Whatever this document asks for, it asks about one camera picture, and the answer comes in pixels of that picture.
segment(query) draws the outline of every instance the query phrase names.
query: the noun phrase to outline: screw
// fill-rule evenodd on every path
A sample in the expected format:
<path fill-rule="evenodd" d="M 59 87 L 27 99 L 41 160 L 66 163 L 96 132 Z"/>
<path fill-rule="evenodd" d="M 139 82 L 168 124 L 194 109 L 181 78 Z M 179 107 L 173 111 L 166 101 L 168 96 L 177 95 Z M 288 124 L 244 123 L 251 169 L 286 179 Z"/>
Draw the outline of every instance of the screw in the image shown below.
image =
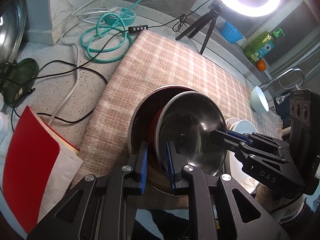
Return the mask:
<path fill-rule="evenodd" d="M 298 118 L 300 117 L 300 114 L 301 114 L 300 103 L 297 102 L 297 104 L 296 104 L 296 115 L 297 115 Z"/>
<path fill-rule="evenodd" d="M 92 174 L 89 174 L 87 176 L 84 177 L 85 181 L 93 181 L 94 180 L 94 176 Z"/>
<path fill-rule="evenodd" d="M 303 107 L 303 120 L 307 120 L 308 118 L 308 107 L 307 105 L 304 105 Z"/>
<path fill-rule="evenodd" d="M 132 169 L 132 168 L 131 168 L 131 166 L 129 166 L 129 165 L 125 165 L 125 166 L 122 167 L 122 170 L 123 170 L 123 171 L 131 171 L 131 169 Z"/>
<path fill-rule="evenodd" d="M 221 179 L 223 179 L 224 181 L 230 181 L 231 176 L 229 174 L 222 174 Z"/>
<path fill-rule="evenodd" d="M 185 171 L 193 171 L 193 166 L 191 166 L 191 165 L 186 165 L 186 166 L 183 167 L 183 169 L 184 169 Z"/>

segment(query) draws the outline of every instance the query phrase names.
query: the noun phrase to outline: green object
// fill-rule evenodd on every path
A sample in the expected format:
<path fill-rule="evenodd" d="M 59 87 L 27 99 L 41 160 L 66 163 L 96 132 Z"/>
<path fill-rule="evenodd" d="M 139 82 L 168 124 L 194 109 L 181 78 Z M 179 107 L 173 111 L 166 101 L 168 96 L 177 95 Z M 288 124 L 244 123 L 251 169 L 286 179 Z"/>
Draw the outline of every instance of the green object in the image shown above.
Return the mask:
<path fill-rule="evenodd" d="M 121 16 L 120 17 L 123 20 L 124 25 L 129 26 L 134 23 L 134 20 L 136 18 L 136 13 L 132 10 L 128 11 L 127 8 L 121 8 Z M 118 18 L 113 16 L 112 14 L 106 15 L 103 19 L 106 22 L 106 24 L 110 25 L 110 26 L 112 26 L 116 21 L 118 21 Z"/>
<path fill-rule="evenodd" d="M 32 58 L 25 58 L 19 63 L 5 61 L 0 67 L 1 77 L 8 78 L 18 84 L 24 84 L 31 78 L 36 77 L 38 72 L 39 65 Z M 16 104 L 15 107 L 19 106 L 23 102 L 24 97 L 17 102 L 15 102 L 15 99 L 17 99 L 21 93 L 29 91 L 34 83 L 35 80 L 25 84 L 26 86 L 21 87 L 8 80 L 0 79 L 0 92 L 3 95 L 4 102 L 10 107 L 12 107 L 13 104 Z"/>
<path fill-rule="evenodd" d="M 282 33 L 283 36 L 285 36 L 281 28 L 272 33 L 261 33 L 244 48 L 244 54 L 252 63 L 257 62 L 275 47 L 275 41 L 276 38 L 279 37 L 279 33 Z"/>

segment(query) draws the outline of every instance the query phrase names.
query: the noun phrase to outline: teal cable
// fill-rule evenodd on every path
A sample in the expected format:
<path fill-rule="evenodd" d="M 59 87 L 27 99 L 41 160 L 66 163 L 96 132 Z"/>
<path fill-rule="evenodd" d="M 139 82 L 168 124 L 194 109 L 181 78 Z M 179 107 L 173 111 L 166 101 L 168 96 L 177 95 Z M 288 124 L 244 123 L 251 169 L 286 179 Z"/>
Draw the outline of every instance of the teal cable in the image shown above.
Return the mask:
<path fill-rule="evenodd" d="M 120 30 L 119 28 L 117 28 L 118 25 L 121 25 L 123 30 L 126 29 L 125 27 L 125 24 L 122 20 L 122 17 L 131 9 L 133 8 L 134 6 L 136 6 L 139 2 L 141 2 L 142 0 L 138 0 L 136 1 L 133 5 L 131 5 L 121 16 L 115 14 L 115 13 L 105 13 L 103 14 L 100 19 L 98 20 L 97 22 L 97 25 L 93 28 L 90 28 L 88 30 L 86 30 L 80 37 L 80 43 L 81 43 L 81 46 L 87 51 L 87 54 L 88 56 L 93 59 L 94 58 L 94 55 L 92 55 L 91 52 L 111 52 L 111 51 L 114 51 L 116 49 L 119 49 L 120 47 L 122 47 L 122 45 L 125 43 L 126 39 L 129 40 L 129 46 L 128 48 L 126 49 L 126 51 L 121 54 L 119 57 L 116 57 L 116 58 L 113 58 L 113 59 L 98 59 L 98 58 L 94 58 L 93 60 L 96 61 L 96 62 L 99 62 L 99 63 L 112 63 L 112 62 L 116 62 L 118 60 L 120 60 L 121 58 L 124 57 L 124 55 L 127 53 L 128 49 L 131 47 L 132 43 L 133 43 L 133 39 L 132 37 L 127 34 L 127 32 L 123 32 L 122 35 L 123 35 L 123 40 L 121 41 L 121 43 L 113 48 L 110 48 L 110 49 L 104 49 L 102 51 L 100 51 L 100 49 L 94 49 L 94 48 L 90 48 L 90 45 L 91 43 L 96 40 L 97 38 L 103 38 L 104 36 L 106 36 L 110 30 L 117 30 L 119 32 L 122 32 L 122 30 Z M 103 20 L 103 18 L 107 15 L 112 15 L 112 16 L 115 16 L 117 18 L 117 20 L 114 22 L 113 25 L 100 25 L 101 21 Z M 85 44 L 84 42 L 84 38 L 85 36 L 87 35 L 87 33 L 91 32 L 95 30 L 96 31 L 96 34 L 94 36 L 92 36 L 92 38 L 88 41 L 87 44 Z"/>

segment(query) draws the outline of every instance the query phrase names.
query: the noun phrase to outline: green soap bottle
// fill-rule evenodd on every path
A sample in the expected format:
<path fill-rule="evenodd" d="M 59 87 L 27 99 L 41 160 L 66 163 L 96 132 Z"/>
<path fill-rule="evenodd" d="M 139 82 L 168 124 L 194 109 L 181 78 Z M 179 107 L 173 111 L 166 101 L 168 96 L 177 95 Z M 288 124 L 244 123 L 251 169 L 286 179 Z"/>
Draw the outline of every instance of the green soap bottle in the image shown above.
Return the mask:
<path fill-rule="evenodd" d="M 272 33 L 261 33 L 244 48 L 244 54 L 252 63 L 257 62 L 275 47 L 275 41 L 279 37 L 279 33 L 285 36 L 281 28 Z"/>

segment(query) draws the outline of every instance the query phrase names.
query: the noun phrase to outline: pink plaid cloth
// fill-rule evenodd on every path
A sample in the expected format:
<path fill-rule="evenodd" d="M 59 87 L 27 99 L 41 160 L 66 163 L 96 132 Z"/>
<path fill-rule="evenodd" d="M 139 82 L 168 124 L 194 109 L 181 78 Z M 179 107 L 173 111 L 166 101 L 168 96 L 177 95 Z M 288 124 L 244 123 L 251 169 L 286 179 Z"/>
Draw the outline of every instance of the pink plaid cloth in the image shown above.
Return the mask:
<path fill-rule="evenodd" d="M 164 85 L 184 85 L 207 95 L 225 119 L 253 123 L 259 133 L 281 138 L 282 120 L 273 112 L 254 113 L 250 90 L 200 54 L 151 31 L 143 31 L 122 59 L 95 108 L 79 157 L 84 161 L 73 185 L 87 174 L 107 175 L 128 159 L 129 122 L 138 103 Z M 187 197 L 175 197 L 147 185 L 137 198 L 141 208 L 179 208 Z"/>

